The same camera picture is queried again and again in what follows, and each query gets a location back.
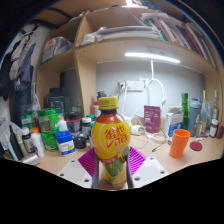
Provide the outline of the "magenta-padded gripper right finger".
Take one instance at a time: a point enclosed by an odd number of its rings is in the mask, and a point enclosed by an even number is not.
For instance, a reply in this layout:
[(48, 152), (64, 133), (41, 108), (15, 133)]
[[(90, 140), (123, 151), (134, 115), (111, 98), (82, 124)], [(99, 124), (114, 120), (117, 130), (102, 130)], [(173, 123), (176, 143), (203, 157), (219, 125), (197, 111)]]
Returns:
[(154, 157), (146, 157), (131, 147), (126, 161), (127, 188), (141, 188), (168, 175), (166, 169)]

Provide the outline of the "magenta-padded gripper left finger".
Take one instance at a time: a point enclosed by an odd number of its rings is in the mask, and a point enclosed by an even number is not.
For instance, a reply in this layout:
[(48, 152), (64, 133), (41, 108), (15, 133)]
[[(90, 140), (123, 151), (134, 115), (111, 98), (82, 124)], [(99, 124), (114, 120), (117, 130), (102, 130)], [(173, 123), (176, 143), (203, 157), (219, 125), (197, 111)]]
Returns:
[(84, 188), (97, 189), (99, 182), (99, 159), (92, 148), (79, 159), (71, 159), (58, 176)]

